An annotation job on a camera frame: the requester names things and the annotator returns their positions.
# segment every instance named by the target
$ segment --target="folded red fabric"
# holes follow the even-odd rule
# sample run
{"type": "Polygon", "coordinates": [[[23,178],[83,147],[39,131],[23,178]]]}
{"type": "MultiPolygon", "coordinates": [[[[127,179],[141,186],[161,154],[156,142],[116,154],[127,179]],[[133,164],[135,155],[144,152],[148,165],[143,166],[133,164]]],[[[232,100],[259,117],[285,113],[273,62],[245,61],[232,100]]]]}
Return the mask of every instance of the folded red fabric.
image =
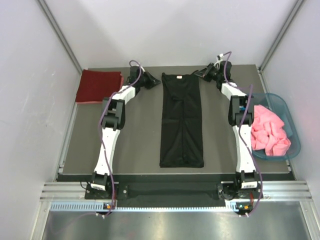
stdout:
{"type": "Polygon", "coordinates": [[[75,102],[78,104],[101,103],[120,90],[123,77],[120,71],[83,70],[75,102]]]}
{"type": "Polygon", "coordinates": [[[262,105],[255,105],[251,129],[252,149],[264,149],[267,156],[284,156],[291,145],[284,125],[275,113],[262,105]]]}

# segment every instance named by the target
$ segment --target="purple cable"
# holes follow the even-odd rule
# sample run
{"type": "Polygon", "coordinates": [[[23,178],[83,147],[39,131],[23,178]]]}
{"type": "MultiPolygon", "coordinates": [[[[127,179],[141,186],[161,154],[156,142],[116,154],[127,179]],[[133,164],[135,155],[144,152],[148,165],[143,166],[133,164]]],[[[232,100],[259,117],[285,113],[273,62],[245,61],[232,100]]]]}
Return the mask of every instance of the purple cable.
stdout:
{"type": "MultiPolygon", "coordinates": [[[[223,68],[223,75],[224,75],[224,80],[233,88],[236,88],[236,89],[247,89],[247,87],[236,87],[236,86],[233,86],[232,84],[230,84],[230,82],[228,81],[227,79],[227,74],[226,74],[226,71],[227,71],[227,62],[231,56],[231,53],[232,51],[228,51],[226,52],[225,54],[223,55],[227,55],[228,54],[228,57],[226,58],[226,61],[225,61],[225,64],[224,64],[224,68],[223,68]]],[[[242,116],[242,119],[240,121],[240,125],[239,125],[239,130],[238,130],[238,133],[239,133],[239,137],[240,139],[242,140],[242,142],[244,143],[246,149],[248,150],[251,158],[252,158],[252,161],[253,161],[253,165],[255,167],[255,169],[258,171],[259,173],[259,177],[260,177],[260,193],[259,193],[259,197],[256,201],[256,204],[254,205],[252,211],[248,214],[248,217],[251,216],[251,214],[253,214],[255,212],[255,210],[257,209],[259,203],[260,203],[260,200],[262,198],[262,192],[263,192],[263,179],[262,179],[262,174],[261,174],[261,171],[260,171],[260,168],[254,158],[254,156],[252,155],[252,152],[251,152],[251,149],[248,147],[247,143],[245,142],[245,140],[243,139],[243,137],[241,136],[241,133],[240,133],[240,130],[241,130],[241,127],[242,125],[244,124],[244,121],[245,121],[245,118],[246,118],[246,115],[248,113],[248,108],[249,108],[249,105],[250,105],[250,101],[251,101],[251,97],[252,97],[252,93],[253,93],[253,90],[254,90],[254,86],[251,84],[250,86],[250,91],[249,91],[249,95],[248,95],[248,102],[246,103],[246,107],[245,107],[245,110],[244,110],[244,113],[243,113],[243,116],[242,116]]]]}
{"type": "MultiPolygon", "coordinates": [[[[114,203],[115,203],[115,181],[114,181],[114,176],[113,176],[113,174],[112,174],[110,165],[109,165],[109,163],[108,163],[108,158],[107,158],[107,153],[106,153],[106,145],[105,145],[104,140],[103,140],[103,138],[102,138],[102,131],[101,131],[101,126],[102,126],[102,125],[101,125],[101,124],[102,124],[102,121],[103,121],[103,119],[104,119],[105,113],[106,113],[106,111],[107,111],[108,108],[109,108],[109,105],[110,105],[110,103],[111,103],[112,97],[113,97],[114,95],[116,95],[116,94],[121,94],[121,93],[123,93],[125,90],[127,90],[127,89],[130,88],[130,87],[132,87],[134,84],[136,84],[136,83],[139,81],[139,79],[140,79],[140,77],[141,77],[141,75],[142,75],[141,65],[140,65],[140,63],[137,62],[136,60],[131,60],[131,61],[129,62],[129,65],[130,65],[131,67],[132,67],[132,63],[136,63],[136,64],[139,66],[139,75],[138,75],[138,77],[136,78],[136,80],[135,80],[133,83],[131,83],[131,84],[130,84],[129,86],[127,86],[125,89],[123,89],[123,90],[121,90],[121,91],[115,91],[114,93],[111,94],[111,96],[109,97],[108,102],[107,102],[106,105],[105,105],[105,108],[104,108],[104,110],[103,110],[103,112],[102,112],[102,115],[101,115],[100,120],[99,120],[99,123],[98,123],[98,133],[99,133],[100,140],[101,140],[101,143],[102,143],[102,146],[103,146],[104,157],[105,157],[106,165],[107,165],[107,167],[108,167],[108,169],[109,169],[110,178],[111,178],[111,185],[112,185],[112,197],[111,197],[112,207],[109,209],[109,211],[107,212],[107,214],[106,214],[105,216],[108,216],[108,215],[111,213],[112,208],[114,207],[114,203]]],[[[74,224],[77,220],[81,219],[81,218],[84,217],[84,216],[88,216],[88,215],[96,215],[96,213],[95,213],[95,212],[86,212],[86,213],[84,213],[84,214],[76,217],[75,219],[71,220],[68,224],[66,224],[65,227],[63,227],[62,229],[60,229],[59,231],[56,231],[56,232],[53,231],[52,221],[51,221],[51,219],[50,219],[50,220],[49,220],[49,221],[50,221],[50,222],[49,222],[50,231],[51,231],[51,233],[52,233],[53,235],[58,235],[58,234],[60,234],[61,232],[63,232],[66,228],[68,228],[70,225],[74,224]]]]}

